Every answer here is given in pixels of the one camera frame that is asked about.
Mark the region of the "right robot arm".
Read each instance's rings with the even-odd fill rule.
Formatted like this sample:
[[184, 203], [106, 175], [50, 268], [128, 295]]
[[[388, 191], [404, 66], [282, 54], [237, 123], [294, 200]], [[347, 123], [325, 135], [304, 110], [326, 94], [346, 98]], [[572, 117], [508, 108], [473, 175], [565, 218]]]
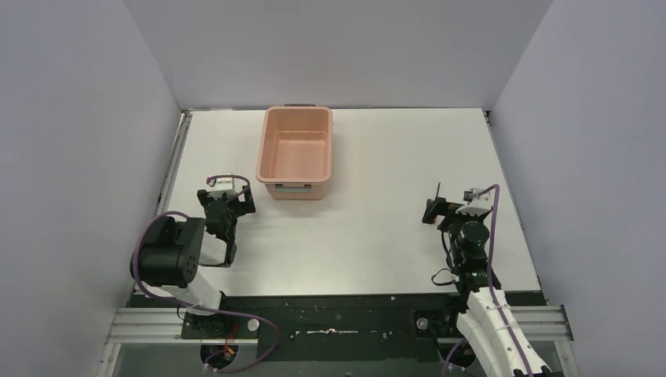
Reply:
[[556, 376], [521, 329], [492, 269], [495, 234], [485, 219], [493, 214], [487, 195], [466, 203], [439, 196], [426, 201], [422, 222], [441, 232], [460, 297], [455, 328], [487, 376]]

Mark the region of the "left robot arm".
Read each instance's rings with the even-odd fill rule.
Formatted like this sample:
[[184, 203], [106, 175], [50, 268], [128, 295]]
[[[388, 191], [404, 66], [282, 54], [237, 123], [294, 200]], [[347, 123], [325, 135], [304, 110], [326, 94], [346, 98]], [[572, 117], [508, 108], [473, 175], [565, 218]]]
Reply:
[[159, 287], [185, 308], [186, 327], [209, 339], [232, 337], [237, 320], [227, 311], [226, 296], [199, 272], [201, 266], [228, 268], [237, 252], [239, 218], [256, 211], [251, 187], [226, 185], [196, 193], [201, 218], [177, 221], [167, 215], [148, 227], [142, 238], [133, 276]]

